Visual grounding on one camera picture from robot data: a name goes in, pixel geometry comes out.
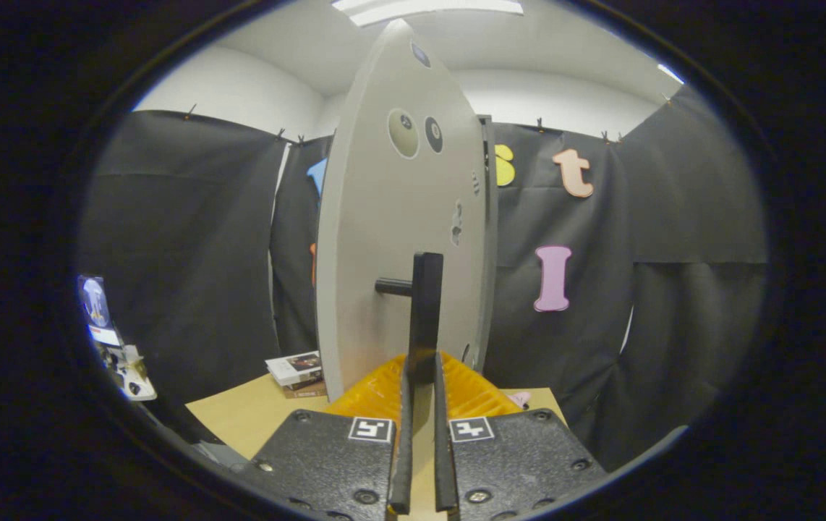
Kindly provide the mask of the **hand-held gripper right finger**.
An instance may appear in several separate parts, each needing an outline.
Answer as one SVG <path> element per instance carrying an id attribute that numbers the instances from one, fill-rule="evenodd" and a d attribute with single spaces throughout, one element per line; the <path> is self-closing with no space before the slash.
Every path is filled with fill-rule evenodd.
<path id="1" fill-rule="evenodd" d="M 449 519 L 526 518 L 607 477 L 552 409 L 519 408 L 443 352 L 434 390 L 435 505 Z"/>

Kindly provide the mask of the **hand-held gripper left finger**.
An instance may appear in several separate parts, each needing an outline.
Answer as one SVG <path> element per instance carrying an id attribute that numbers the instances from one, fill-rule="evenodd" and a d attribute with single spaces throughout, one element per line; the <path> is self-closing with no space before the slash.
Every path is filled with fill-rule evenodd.
<path id="1" fill-rule="evenodd" d="M 399 355 L 325 411 L 288 413 L 239 477 L 317 520 L 394 520 L 410 508 L 409 363 Z"/>

